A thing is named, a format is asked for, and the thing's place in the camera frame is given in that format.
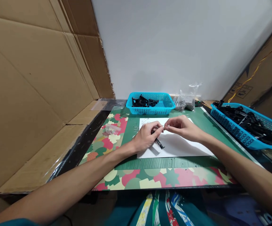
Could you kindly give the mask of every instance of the colorful cloth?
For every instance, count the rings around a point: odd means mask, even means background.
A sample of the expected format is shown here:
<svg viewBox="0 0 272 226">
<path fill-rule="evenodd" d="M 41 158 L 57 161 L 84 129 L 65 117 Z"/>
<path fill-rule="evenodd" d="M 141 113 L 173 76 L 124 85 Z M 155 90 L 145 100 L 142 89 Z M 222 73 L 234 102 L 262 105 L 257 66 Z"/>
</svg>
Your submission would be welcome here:
<svg viewBox="0 0 272 226">
<path fill-rule="evenodd" d="M 198 226 L 215 223 L 193 203 L 170 190 L 156 190 L 148 195 L 133 197 L 118 194 L 116 204 L 105 225 L 122 226 Z"/>
</svg>

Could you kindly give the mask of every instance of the shirt sleeve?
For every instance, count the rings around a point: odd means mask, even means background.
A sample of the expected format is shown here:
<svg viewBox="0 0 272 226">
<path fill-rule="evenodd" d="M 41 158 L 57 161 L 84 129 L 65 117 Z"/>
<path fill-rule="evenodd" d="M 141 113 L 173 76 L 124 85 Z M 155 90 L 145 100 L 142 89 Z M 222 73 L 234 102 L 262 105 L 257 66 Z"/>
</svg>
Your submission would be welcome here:
<svg viewBox="0 0 272 226">
<path fill-rule="evenodd" d="M 32 222 L 31 220 L 21 218 L 0 223 L 0 226 L 39 226 L 39 225 Z"/>
</svg>

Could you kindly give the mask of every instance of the table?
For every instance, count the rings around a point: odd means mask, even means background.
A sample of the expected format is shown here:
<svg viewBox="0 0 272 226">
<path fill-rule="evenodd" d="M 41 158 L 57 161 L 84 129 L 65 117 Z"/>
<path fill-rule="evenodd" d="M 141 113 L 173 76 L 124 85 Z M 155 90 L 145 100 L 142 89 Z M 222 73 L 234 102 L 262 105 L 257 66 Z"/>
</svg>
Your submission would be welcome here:
<svg viewBox="0 0 272 226">
<path fill-rule="evenodd" d="M 201 109 L 204 115 L 208 114 L 208 108 Z M 83 134 L 83 139 L 80 144 L 77 145 L 74 151 L 68 154 L 68 158 L 65 161 L 61 170 L 56 174 L 62 174 L 69 169 L 72 169 L 79 163 L 89 161 L 99 155 L 105 154 L 109 151 L 116 149 L 116 147 L 128 142 L 132 139 L 133 135 L 136 134 L 137 130 L 134 130 L 135 123 L 139 123 L 139 117 L 129 115 L 127 109 L 111 113 L 102 111 L 87 127 Z M 180 112 L 172 111 L 169 117 L 174 117 L 179 115 Z M 195 119 L 192 116 L 192 112 L 187 112 L 195 124 L 201 121 L 201 119 Z M 214 125 L 215 122 L 209 118 L 210 123 Z M 113 140 L 113 146 L 111 147 L 110 142 L 106 140 L 92 141 L 96 137 L 101 138 L 102 131 L 98 128 L 103 127 L 104 123 L 117 123 L 120 122 L 121 125 L 125 125 L 124 130 L 121 131 L 120 137 L 115 137 Z M 219 140 L 230 139 L 233 141 L 233 137 L 223 130 L 219 134 L 214 135 Z M 269 158 L 259 151 L 247 150 L 241 145 L 237 145 L 234 142 L 228 143 L 228 145 L 234 150 L 245 155 L 247 158 L 261 164 L 264 168 L 272 172 L 272 162 Z M 94 188 L 96 191 L 102 190 L 122 190 L 122 189 L 149 189 L 149 188 L 235 188 L 240 185 L 226 172 L 225 168 L 220 162 L 214 157 L 183 157 L 175 160 L 161 160 L 160 158 L 155 159 L 154 167 L 149 166 L 149 160 L 146 159 L 136 159 L 136 156 L 132 156 L 115 167 L 106 177 L 104 177 L 98 185 Z"/>
</svg>

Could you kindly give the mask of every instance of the black component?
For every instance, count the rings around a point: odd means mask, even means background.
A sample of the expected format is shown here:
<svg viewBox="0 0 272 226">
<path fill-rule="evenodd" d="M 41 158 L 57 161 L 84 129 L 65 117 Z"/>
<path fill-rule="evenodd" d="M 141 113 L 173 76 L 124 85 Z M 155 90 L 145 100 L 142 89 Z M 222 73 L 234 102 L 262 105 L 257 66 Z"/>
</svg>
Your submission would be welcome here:
<svg viewBox="0 0 272 226">
<path fill-rule="evenodd" d="M 216 106 L 216 108 L 220 108 L 224 103 L 224 100 L 215 101 L 213 102 L 213 105 Z"/>
<path fill-rule="evenodd" d="M 237 108 L 230 106 L 222 107 L 222 102 L 214 102 L 213 104 L 218 110 L 252 134 L 256 139 L 265 144 L 272 145 L 272 131 L 267 129 L 262 121 L 256 118 L 254 113 L 245 112 L 242 106 Z"/>
<path fill-rule="evenodd" d="M 132 98 L 133 107 L 154 107 L 157 103 L 159 103 L 158 100 L 153 99 L 146 99 L 142 94 L 138 99 Z"/>
<path fill-rule="evenodd" d="M 163 147 L 163 145 L 161 144 L 161 142 L 158 140 L 158 138 L 155 139 L 155 141 L 157 142 L 157 144 L 160 146 L 161 149 L 165 148 Z"/>
</svg>

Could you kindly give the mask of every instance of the black plastic piece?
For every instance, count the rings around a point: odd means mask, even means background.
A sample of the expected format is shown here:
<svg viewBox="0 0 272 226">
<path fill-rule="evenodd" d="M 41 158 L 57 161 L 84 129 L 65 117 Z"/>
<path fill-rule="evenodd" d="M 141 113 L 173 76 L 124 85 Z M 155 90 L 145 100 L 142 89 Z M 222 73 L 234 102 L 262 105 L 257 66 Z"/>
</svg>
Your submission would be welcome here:
<svg viewBox="0 0 272 226">
<path fill-rule="evenodd" d="M 142 94 L 138 99 L 132 98 L 132 107 L 154 107 L 157 103 L 159 103 L 158 100 L 153 99 L 146 99 Z"/>
</svg>

